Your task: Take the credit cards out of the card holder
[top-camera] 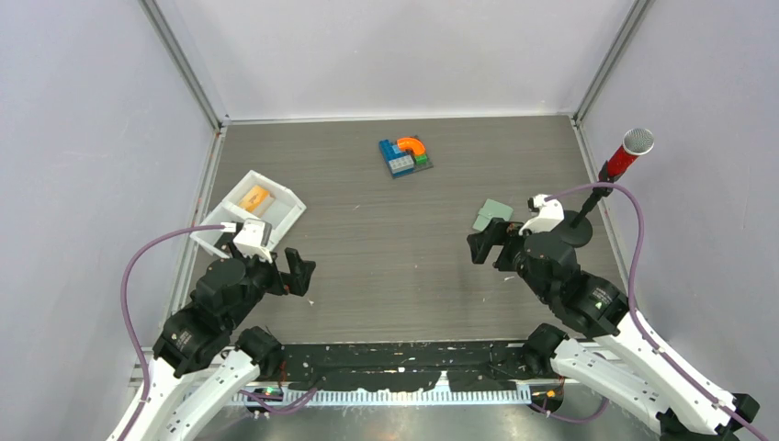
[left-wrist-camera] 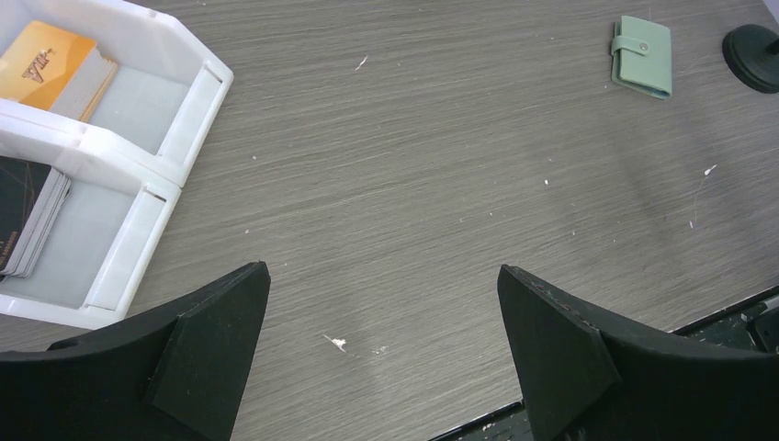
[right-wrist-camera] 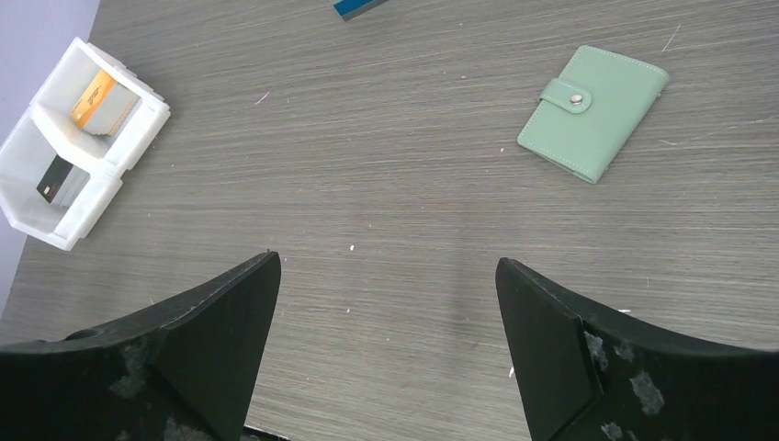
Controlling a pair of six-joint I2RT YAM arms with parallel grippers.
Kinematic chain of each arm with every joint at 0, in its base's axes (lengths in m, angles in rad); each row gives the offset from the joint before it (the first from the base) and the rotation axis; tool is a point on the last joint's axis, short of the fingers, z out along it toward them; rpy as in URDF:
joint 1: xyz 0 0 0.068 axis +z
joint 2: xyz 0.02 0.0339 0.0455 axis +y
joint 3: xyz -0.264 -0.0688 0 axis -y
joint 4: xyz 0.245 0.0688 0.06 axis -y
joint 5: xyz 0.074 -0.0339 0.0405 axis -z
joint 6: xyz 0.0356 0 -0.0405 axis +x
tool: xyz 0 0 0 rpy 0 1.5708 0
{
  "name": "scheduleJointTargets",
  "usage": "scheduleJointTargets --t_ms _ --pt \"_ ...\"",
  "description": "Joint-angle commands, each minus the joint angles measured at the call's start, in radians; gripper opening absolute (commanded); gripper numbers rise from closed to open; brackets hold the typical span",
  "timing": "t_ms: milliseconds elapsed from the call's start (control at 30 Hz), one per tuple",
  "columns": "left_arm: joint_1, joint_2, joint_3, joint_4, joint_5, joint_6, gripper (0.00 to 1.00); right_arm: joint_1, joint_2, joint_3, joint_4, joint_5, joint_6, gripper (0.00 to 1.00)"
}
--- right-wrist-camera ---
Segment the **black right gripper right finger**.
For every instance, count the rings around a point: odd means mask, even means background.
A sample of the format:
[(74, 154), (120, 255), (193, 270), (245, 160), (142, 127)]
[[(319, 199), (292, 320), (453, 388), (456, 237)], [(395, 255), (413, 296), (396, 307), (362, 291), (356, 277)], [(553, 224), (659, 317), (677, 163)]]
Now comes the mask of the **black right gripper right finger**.
[(775, 440), (778, 355), (643, 322), (511, 258), (495, 283), (535, 440)]

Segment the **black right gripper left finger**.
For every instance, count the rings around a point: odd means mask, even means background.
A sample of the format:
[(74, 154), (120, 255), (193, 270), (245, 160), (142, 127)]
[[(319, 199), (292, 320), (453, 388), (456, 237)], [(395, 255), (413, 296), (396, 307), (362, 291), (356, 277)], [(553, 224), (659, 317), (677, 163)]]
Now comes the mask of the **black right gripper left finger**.
[(245, 420), (277, 304), (265, 252), (61, 341), (1, 349), (4, 440), (269, 440)]

